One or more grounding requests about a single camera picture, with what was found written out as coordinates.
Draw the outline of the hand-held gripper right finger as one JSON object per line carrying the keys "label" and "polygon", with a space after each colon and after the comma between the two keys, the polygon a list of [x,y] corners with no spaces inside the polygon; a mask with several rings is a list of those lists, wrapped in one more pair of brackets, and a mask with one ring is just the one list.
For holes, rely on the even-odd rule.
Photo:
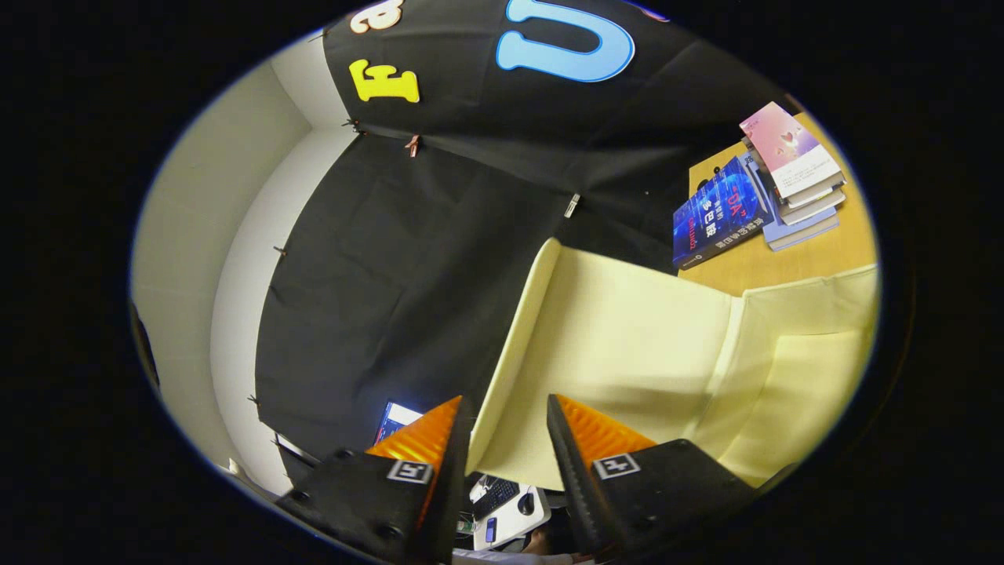
{"label": "hand-held gripper right finger", "polygon": [[757,494],[692,441],[657,443],[566,395],[548,396],[547,431],[575,540],[600,560],[691,538]]}

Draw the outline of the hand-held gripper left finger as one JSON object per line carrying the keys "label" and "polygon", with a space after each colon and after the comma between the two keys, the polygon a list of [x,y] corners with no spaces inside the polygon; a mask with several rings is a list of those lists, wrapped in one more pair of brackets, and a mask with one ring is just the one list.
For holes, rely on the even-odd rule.
{"label": "hand-held gripper left finger", "polygon": [[370,561],[448,564],[474,420],[456,396],[367,450],[333,451],[277,505]]}

